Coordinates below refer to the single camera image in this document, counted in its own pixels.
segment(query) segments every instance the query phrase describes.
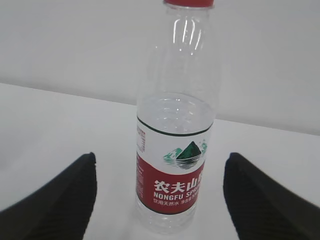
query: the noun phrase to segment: red label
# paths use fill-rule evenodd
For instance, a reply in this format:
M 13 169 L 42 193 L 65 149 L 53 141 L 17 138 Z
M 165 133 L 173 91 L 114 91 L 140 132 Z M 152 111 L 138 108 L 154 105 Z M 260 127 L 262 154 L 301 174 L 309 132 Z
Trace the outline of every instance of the red label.
M 173 175 L 155 169 L 137 154 L 136 166 L 136 192 L 150 210 L 179 214 L 197 201 L 204 163 L 194 172 Z

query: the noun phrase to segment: white label section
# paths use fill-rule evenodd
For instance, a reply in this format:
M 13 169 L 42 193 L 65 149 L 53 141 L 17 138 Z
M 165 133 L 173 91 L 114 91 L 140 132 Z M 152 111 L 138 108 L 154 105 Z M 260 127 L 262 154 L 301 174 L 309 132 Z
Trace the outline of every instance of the white label section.
M 195 135 L 170 135 L 137 121 L 137 153 L 166 174 L 182 175 L 197 170 L 206 160 L 211 128 Z

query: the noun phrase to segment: black object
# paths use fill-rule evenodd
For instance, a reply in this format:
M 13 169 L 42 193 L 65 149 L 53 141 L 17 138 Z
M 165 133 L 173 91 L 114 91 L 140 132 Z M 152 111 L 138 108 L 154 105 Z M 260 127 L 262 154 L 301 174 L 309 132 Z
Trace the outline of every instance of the black object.
M 320 209 L 238 153 L 226 162 L 223 191 L 240 240 L 320 240 Z
M 0 212 L 0 240 L 81 240 L 96 195 L 96 158 L 85 154 L 35 193 Z

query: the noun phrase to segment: bottle label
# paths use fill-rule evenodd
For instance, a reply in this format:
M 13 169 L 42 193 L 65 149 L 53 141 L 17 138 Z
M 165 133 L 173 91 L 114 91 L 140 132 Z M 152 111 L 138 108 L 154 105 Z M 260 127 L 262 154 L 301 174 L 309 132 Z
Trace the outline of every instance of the bottle label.
M 171 134 L 138 118 L 136 193 L 147 208 L 174 215 L 195 204 L 210 130 Z

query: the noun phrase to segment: white wall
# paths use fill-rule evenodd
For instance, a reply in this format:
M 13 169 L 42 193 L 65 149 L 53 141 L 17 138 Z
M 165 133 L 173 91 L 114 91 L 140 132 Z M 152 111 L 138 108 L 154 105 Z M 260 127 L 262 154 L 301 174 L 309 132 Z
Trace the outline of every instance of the white wall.
M 134 104 L 163 10 L 162 0 L 0 0 L 0 82 Z M 219 118 L 320 135 L 320 1 L 216 0 L 212 22 Z

